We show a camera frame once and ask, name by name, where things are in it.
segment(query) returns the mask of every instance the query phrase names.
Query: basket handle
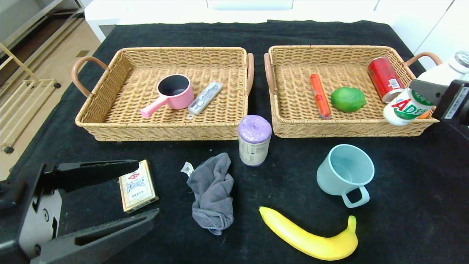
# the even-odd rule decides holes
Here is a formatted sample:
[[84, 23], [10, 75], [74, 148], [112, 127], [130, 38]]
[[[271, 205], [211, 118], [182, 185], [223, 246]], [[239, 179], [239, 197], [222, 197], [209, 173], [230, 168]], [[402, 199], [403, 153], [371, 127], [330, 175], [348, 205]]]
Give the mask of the basket handle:
[[73, 65], [73, 68], [72, 68], [72, 81], [73, 83], [75, 84], [75, 86], [80, 90], [80, 92], [83, 93], [83, 95], [85, 97], [89, 97], [90, 96], [90, 91], [88, 91], [83, 85], [82, 83], [80, 82], [80, 80], [78, 80], [78, 71], [80, 70], [80, 68], [83, 66], [83, 64], [87, 61], [94, 61], [96, 62], [99, 66], [101, 66], [104, 70], [108, 70], [109, 67], [104, 64], [104, 62], [98, 60], [97, 58], [95, 57], [92, 57], [92, 56], [85, 56], [83, 58], [80, 58], [78, 61], [75, 62], [75, 64]]
[[270, 55], [268, 53], [264, 54], [264, 67], [265, 67], [265, 77], [267, 78], [267, 84], [269, 85], [269, 91], [272, 95], [275, 94], [275, 80], [273, 79], [272, 66], [270, 65]]
[[254, 82], [254, 55], [248, 53], [248, 83], [246, 87], [246, 95], [249, 95], [252, 89], [252, 83]]
[[411, 64], [413, 64], [414, 62], [416, 62], [418, 59], [422, 58], [423, 56], [428, 56], [430, 57], [434, 62], [435, 64], [438, 66], [442, 63], [442, 61], [440, 60], [440, 58], [438, 58], [438, 56], [434, 53], [431, 53], [431, 52], [422, 52], [422, 53], [419, 53], [417, 55], [415, 55], [412, 59], [406, 61], [404, 63], [405, 66], [410, 66]]

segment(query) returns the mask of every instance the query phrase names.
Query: product label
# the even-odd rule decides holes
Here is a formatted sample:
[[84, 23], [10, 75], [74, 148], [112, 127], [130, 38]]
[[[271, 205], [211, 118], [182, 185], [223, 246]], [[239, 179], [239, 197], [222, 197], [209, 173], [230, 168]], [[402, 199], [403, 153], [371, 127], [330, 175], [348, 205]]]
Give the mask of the product label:
[[395, 104], [392, 104], [391, 107], [394, 109], [394, 113], [401, 119], [405, 120], [412, 120], [423, 113], [425, 113], [426, 109], [421, 109], [412, 104], [411, 99], [398, 99]]
[[414, 99], [423, 104], [423, 105], [428, 105], [428, 106], [433, 106], [432, 103], [430, 103], [427, 99], [425, 99], [425, 97], [421, 96], [419, 93], [417, 93], [416, 91], [412, 90], [412, 96], [414, 97]]
[[239, 137], [239, 156], [246, 165], [256, 166], [264, 162], [269, 151], [270, 137], [264, 142], [249, 143]]
[[142, 163], [139, 164], [136, 171], [121, 176], [126, 207], [130, 207], [140, 201], [153, 197], [149, 177]]

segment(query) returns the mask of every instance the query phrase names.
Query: light blue mug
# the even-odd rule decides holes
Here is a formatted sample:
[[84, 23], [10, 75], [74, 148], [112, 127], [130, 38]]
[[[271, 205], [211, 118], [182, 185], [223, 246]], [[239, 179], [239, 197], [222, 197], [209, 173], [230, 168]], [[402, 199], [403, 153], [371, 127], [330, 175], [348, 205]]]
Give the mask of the light blue mug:
[[[319, 187], [331, 195], [341, 195], [348, 208], [366, 204], [370, 195], [365, 188], [375, 175], [375, 166], [370, 157], [361, 149], [340, 144], [331, 149], [326, 159], [318, 168]], [[362, 198], [350, 202], [347, 194], [359, 188]]]

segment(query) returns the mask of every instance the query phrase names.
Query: banana stem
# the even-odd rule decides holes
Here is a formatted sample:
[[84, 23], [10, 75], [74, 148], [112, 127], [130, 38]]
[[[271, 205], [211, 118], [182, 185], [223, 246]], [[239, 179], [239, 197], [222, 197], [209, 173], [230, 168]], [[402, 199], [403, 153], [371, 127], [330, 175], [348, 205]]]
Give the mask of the banana stem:
[[356, 230], [356, 218], [354, 216], [348, 216], [347, 229], [355, 233]]

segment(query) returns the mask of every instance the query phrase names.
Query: red soda can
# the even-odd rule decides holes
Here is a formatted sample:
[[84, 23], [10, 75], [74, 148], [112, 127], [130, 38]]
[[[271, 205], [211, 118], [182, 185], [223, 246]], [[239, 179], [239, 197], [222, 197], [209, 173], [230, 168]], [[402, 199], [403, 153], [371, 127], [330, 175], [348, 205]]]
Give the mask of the red soda can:
[[368, 75], [384, 103], [390, 103], [399, 93], [404, 91], [404, 85], [386, 57], [372, 60], [368, 65]]

